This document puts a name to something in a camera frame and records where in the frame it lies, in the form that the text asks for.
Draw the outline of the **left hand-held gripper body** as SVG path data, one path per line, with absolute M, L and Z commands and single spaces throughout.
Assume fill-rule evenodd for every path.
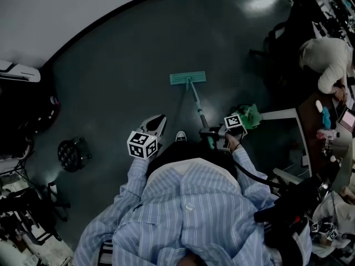
M 128 153 L 132 157 L 149 159 L 159 151 L 161 124 L 142 123 L 127 139 Z

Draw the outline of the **teal mop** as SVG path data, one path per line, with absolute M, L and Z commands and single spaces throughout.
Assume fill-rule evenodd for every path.
M 195 88 L 195 83 L 204 83 L 204 82 L 206 82 L 206 74 L 204 71 L 170 74 L 170 85 L 184 84 L 186 85 L 187 91 L 189 90 L 192 91 L 192 95 L 196 105 L 196 110 L 199 114 L 200 120 L 202 122 L 202 126 L 203 128 L 209 128 L 204 111 L 201 106 L 199 95 Z M 212 136 L 202 137 L 202 139 L 205 139 L 207 141 L 211 150 L 216 150 L 215 140 L 212 138 Z

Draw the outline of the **person's right forearm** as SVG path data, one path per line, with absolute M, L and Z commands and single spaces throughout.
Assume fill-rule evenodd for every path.
M 256 170 L 254 164 L 250 160 L 246 150 L 243 147 L 234 151 L 232 153 L 232 156 L 233 159 L 250 174 L 264 180 L 267 178 L 264 173 Z M 269 186 L 251 179 L 250 177 L 245 175 L 239 168 L 237 168 L 237 173 L 237 180 L 245 197 L 261 195 L 262 193 L 268 194 L 270 192 Z

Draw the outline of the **person's right hand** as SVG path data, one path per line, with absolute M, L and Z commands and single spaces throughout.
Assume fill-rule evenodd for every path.
M 229 142 L 230 151 L 234 152 L 234 148 L 236 147 L 236 145 L 238 143 L 240 143 L 240 141 L 236 137 L 232 136 L 229 133 L 226 133 L 225 137 L 226 137 L 226 140 Z

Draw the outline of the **green cloth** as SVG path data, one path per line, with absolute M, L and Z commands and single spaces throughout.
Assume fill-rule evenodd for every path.
M 231 109 L 233 115 L 238 115 L 246 130 L 257 128 L 262 121 L 256 104 L 239 104 Z

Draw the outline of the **person's black trousers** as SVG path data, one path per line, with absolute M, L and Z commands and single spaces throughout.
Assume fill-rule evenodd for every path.
M 149 163 L 146 178 L 149 178 L 155 170 L 163 165 L 194 158 L 201 158 L 224 168 L 237 179 L 237 171 L 231 155 L 227 156 L 218 150 L 210 149 L 209 144 L 205 141 L 199 143 L 188 141 L 173 142 L 161 155 Z

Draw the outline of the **white edged desk panel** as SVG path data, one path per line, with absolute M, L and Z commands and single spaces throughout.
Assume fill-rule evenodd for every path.
M 308 163 L 308 173 L 309 176 L 312 177 L 312 168 L 311 168 L 311 160 L 310 155 L 308 152 L 308 143 L 305 137 L 305 131 L 301 123 L 300 113 L 298 112 L 297 108 L 285 109 L 285 110 L 278 110 L 278 111 L 271 111 L 265 112 L 261 114 L 263 120 L 280 120 L 280 119 L 296 119 L 298 128 L 300 130 L 300 134 L 302 137 L 303 145 L 305 148 L 307 163 Z

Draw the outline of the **black round stool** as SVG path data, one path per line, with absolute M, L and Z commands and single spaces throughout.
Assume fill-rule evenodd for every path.
M 62 141 L 58 146 L 57 156 L 61 167 L 69 173 L 81 170 L 92 158 L 84 137 Z

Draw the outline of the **person's striped blue shirt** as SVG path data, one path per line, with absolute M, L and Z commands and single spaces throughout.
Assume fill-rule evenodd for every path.
M 74 266 L 98 264 L 108 241 L 111 266 L 175 266 L 188 254 L 207 266 L 282 266 L 265 245 L 263 225 L 254 220 L 275 197 L 245 197 L 237 179 L 202 159 L 163 167 L 146 179 L 140 199 L 118 194 L 87 225 Z M 309 228 L 301 233 L 301 245 L 308 263 Z

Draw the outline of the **black office chair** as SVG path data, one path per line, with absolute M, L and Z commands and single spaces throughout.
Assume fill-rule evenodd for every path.
M 35 245 L 43 245 L 50 237 L 62 241 L 55 228 L 54 217 L 66 222 L 68 219 L 57 209 L 69 209 L 71 205 L 68 202 L 58 202 L 57 194 L 52 191 L 53 187 L 54 182 L 41 186 L 39 190 L 27 187 L 0 199 L 0 215 L 12 213 L 15 216 L 16 230 L 26 234 Z
M 263 40 L 262 50 L 250 49 L 249 56 L 271 61 L 281 76 L 288 76 L 298 68 L 298 35 L 292 32 L 289 22 L 277 24 Z

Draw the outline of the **black mobile base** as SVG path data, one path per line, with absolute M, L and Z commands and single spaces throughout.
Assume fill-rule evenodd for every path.
M 38 83 L 0 79 L 0 139 L 47 130 L 59 109 L 52 79 Z

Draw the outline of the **grey gripper device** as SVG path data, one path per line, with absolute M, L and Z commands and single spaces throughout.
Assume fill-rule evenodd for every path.
M 311 232 L 318 233 L 331 242 L 338 236 L 338 229 L 333 223 L 332 216 L 322 218 L 320 221 L 313 223 Z

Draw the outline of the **white and black appliance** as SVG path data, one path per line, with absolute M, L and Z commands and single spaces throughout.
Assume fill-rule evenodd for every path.
M 40 72 L 33 67 L 0 60 L 0 78 L 38 83 L 40 82 Z

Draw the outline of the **white cluttered workbench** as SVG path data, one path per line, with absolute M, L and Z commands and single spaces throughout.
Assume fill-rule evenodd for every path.
M 316 0 L 333 27 L 328 35 L 346 40 L 355 48 L 355 0 Z

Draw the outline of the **white equipment table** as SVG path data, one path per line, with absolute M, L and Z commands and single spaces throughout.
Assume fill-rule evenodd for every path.
M 72 266 L 73 251 L 54 236 L 34 244 L 23 231 L 17 214 L 0 215 L 0 266 Z

